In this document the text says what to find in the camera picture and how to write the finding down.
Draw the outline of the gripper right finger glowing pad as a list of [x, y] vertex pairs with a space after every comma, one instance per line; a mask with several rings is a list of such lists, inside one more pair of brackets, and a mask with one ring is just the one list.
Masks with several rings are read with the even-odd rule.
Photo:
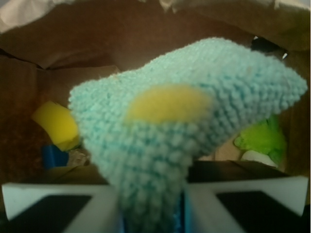
[[186, 233], [298, 233], [308, 189], [303, 176], [190, 183]]

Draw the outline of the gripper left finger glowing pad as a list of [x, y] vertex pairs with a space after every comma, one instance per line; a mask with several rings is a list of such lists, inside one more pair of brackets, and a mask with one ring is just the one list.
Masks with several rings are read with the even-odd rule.
[[121, 212], [109, 185], [2, 186], [3, 233], [120, 233]]

